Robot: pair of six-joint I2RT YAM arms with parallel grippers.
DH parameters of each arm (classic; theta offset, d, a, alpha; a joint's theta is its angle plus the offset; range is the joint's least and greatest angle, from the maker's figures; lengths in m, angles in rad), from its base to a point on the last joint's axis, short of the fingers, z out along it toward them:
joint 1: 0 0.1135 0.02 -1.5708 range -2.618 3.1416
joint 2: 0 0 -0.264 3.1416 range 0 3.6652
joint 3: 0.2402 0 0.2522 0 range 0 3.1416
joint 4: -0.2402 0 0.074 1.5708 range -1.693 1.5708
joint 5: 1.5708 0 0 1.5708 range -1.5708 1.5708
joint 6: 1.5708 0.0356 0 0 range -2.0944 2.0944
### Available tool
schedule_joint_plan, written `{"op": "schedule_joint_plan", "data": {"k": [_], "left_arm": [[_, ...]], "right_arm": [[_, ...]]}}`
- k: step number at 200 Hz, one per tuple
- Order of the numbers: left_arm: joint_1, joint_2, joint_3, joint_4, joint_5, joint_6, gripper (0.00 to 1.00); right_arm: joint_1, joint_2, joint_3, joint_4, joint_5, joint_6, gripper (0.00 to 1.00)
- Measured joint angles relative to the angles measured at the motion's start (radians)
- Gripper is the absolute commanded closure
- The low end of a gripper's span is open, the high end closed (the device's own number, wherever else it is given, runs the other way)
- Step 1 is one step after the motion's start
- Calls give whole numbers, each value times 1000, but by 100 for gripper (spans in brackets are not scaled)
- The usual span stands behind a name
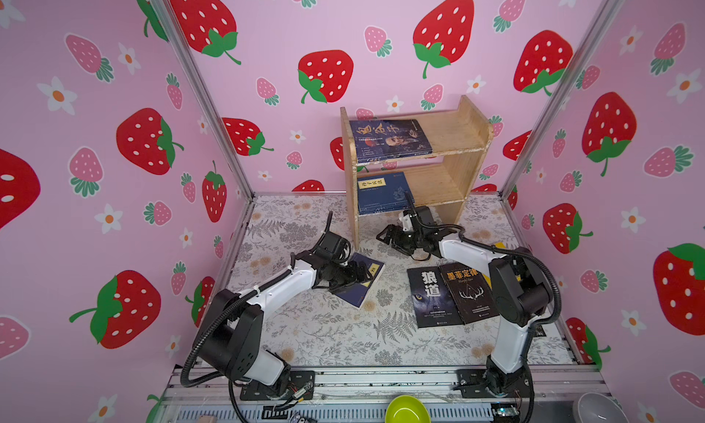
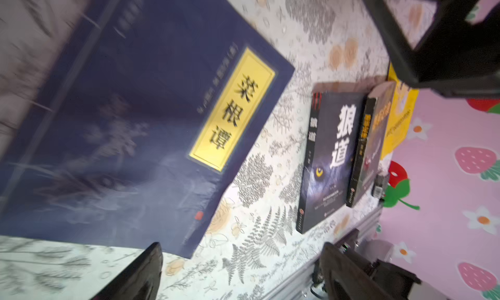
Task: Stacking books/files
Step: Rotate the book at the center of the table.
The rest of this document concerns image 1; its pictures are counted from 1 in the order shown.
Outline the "purple-navy book yellow label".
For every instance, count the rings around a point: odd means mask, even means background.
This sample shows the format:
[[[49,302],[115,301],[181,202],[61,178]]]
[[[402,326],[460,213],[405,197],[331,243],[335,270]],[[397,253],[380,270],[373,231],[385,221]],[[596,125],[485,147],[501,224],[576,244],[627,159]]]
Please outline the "purple-navy book yellow label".
[[[337,293],[336,296],[351,306],[360,308],[363,302],[365,302],[365,298],[372,284],[376,281],[376,278],[382,274],[385,263],[357,252],[354,253],[350,261],[348,261],[349,265],[353,263],[356,263],[358,268],[365,270],[365,280],[346,287],[343,291]]]

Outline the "blue book yellow label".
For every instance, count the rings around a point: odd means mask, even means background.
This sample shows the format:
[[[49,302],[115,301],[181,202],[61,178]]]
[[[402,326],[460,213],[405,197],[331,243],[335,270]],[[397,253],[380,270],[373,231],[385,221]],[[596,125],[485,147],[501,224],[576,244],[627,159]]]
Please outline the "blue book yellow label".
[[[388,173],[359,179],[357,198],[360,215],[402,211],[414,202],[405,173]]]

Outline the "dark blue portrait cover book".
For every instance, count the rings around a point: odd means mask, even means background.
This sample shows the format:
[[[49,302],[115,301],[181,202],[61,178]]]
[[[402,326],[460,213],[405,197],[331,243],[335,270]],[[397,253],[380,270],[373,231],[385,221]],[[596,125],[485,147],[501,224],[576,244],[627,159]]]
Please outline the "dark blue portrait cover book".
[[[350,123],[358,162],[381,162],[433,153],[418,119],[356,120]]]

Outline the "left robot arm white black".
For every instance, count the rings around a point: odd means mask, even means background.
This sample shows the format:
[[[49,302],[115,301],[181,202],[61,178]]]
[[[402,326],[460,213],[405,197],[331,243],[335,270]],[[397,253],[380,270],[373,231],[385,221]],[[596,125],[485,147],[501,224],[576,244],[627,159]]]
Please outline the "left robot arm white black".
[[[286,393],[290,365],[261,345],[267,316],[298,294],[314,289],[339,294],[367,278],[365,267],[351,260],[350,241],[332,232],[331,224],[329,214],[315,245],[293,253],[280,274],[248,291],[223,289],[214,296],[183,364],[181,386],[200,386],[224,377],[231,382],[256,382],[275,397]]]

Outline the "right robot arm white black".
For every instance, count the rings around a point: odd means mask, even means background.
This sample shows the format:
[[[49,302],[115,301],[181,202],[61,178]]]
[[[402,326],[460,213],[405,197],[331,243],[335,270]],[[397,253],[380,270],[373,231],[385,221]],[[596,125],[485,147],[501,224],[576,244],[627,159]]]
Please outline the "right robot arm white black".
[[[556,322],[562,307],[556,279],[542,261],[527,248],[501,249],[466,237],[457,224],[438,224],[427,206],[404,210],[399,223],[386,226],[376,239],[407,256],[423,250],[488,276],[499,336],[480,384],[502,397],[517,382],[532,382],[528,353],[535,331]]]

